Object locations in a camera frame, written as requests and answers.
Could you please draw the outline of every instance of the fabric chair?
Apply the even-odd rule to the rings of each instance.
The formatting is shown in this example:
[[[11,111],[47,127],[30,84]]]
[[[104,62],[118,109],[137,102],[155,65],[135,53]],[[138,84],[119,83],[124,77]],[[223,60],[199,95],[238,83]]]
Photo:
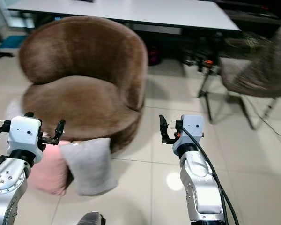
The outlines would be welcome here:
[[[65,119],[68,141],[110,137],[115,152],[133,139],[148,63],[145,45],[132,30],[103,18],[68,17],[32,33],[19,59],[33,82],[23,109],[42,118],[49,135]]]
[[[253,61],[221,58],[220,68],[222,83],[228,91],[273,99],[261,116],[261,120],[264,120],[274,107],[277,98],[281,97],[281,27],[273,40]],[[206,82],[210,74],[211,72],[207,74],[198,97],[205,97],[209,120],[212,122],[208,90],[206,90]],[[254,129],[241,97],[239,97],[239,103],[250,127]]]

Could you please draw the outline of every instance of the chair leg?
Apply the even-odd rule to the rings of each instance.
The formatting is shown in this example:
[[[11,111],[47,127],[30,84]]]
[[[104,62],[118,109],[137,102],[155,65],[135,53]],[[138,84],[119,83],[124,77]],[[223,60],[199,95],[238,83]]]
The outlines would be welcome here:
[[[209,100],[208,100],[208,92],[204,91],[203,95],[204,95],[206,106],[207,106],[208,119],[209,119],[209,122],[212,123],[213,121],[212,121],[212,116],[211,116],[210,104],[209,104]]]
[[[250,119],[250,116],[249,116],[249,114],[248,114],[247,108],[245,107],[245,104],[244,104],[244,101],[243,101],[242,97],[240,96],[238,100],[239,100],[239,101],[238,101],[238,102],[239,102],[239,105],[240,105],[240,107],[241,107],[241,109],[242,109],[242,111],[243,111],[243,113],[244,113],[244,116],[246,117],[246,119],[247,119],[248,122],[249,122],[250,128],[251,128],[252,130],[255,130],[255,127],[253,126],[253,123],[252,123],[252,121],[251,121],[251,119]]]
[[[197,95],[198,98],[205,96],[204,88],[205,88],[205,85],[206,85],[207,80],[208,80],[209,76],[211,75],[211,73],[212,73],[212,69],[210,68],[210,69],[208,69],[208,72],[206,73],[206,75],[204,77],[203,83],[201,84],[200,90]]]

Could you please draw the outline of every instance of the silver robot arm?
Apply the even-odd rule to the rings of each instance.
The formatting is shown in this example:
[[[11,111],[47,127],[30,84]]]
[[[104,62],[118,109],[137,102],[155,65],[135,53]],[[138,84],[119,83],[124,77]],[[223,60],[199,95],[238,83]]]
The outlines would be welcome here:
[[[14,224],[17,205],[27,189],[31,167],[43,157],[44,143],[58,144],[65,121],[61,120],[54,138],[44,138],[42,122],[32,113],[6,120],[1,132],[9,132],[7,156],[0,157],[0,225]]]
[[[202,116],[183,115],[176,120],[175,139],[167,134],[168,124],[160,115],[160,131],[164,144],[173,144],[173,151],[180,158],[180,179],[185,187],[189,219],[192,224],[224,224],[224,214],[219,187],[212,176],[210,165],[183,126],[197,142],[204,136]]]

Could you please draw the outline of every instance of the tiled floor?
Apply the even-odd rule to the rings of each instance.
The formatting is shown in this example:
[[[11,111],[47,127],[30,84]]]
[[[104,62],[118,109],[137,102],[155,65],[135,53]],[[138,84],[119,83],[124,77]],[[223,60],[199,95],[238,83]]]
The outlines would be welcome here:
[[[179,160],[170,145],[161,145],[158,115],[170,121],[182,114],[200,114],[206,123],[201,144],[240,223],[281,225],[281,138],[265,125],[258,131],[250,130],[240,108],[225,102],[226,91],[219,79],[210,87],[215,122],[209,124],[204,101],[196,98],[202,75],[195,68],[184,69],[186,77],[174,60],[150,68],[139,132],[125,151],[113,156],[117,188],[95,197],[78,196],[73,184],[64,197],[28,188],[15,224],[75,225],[92,210],[101,212],[110,225],[190,224],[185,191],[178,178]],[[8,103],[20,97],[28,85],[16,57],[0,60],[0,119]],[[264,99],[250,99],[259,110],[265,106]],[[281,100],[269,123],[281,132]],[[5,151],[5,138],[0,139],[0,153]]]

